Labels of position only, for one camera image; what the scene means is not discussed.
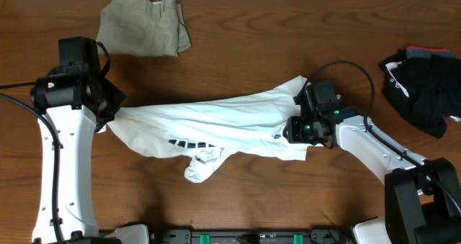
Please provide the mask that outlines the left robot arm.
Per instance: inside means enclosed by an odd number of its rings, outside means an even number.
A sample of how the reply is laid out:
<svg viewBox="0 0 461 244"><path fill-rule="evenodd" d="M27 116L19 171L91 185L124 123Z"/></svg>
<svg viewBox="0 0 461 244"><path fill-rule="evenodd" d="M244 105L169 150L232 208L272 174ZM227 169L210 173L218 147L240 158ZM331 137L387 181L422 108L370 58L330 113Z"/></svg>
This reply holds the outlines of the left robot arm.
<svg viewBox="0 0 461 244"><path fill-rule="evenodd" d="M126 95L105 76L104 46L86 37L58 42L60 64L31 90L42 139L40 210L33 243L149 243L147 225L101 232L91 191L94 134L115 118Z"/></svg>

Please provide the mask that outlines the white t-shirt black print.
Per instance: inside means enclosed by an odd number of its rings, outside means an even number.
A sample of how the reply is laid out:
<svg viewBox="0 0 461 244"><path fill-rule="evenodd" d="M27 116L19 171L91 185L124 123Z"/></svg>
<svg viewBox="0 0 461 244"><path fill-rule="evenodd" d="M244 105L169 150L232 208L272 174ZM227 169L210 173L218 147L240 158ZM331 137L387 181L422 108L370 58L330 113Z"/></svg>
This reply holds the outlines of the white t-shirt black print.
<svg viewBox="0 0 461 244"><path fill-rule="evenodd" d="M305 81L297 76L268 91L229 99L123 107L108 127L142 156L190 157L184 176L193 183L208 179L235 153L303 161L308 145L289 143L282 132L288 118L300 114L293 98Z"/></svg>

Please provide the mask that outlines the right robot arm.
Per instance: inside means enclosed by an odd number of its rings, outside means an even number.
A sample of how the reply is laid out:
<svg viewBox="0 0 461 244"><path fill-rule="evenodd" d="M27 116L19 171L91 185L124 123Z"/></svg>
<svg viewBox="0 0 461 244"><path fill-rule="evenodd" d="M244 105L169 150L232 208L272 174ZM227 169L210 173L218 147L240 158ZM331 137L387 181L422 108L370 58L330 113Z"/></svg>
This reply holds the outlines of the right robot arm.
<svg viewBox="0 0 461 244"><path fill-rule="evenodd" d="M330 81L305 83L287 120L289 143L341 148L385 187L385 215L352 226L352 243L459 243L460 182L445 158L429 160L397 143L354 107L344 108Z"/></svg>

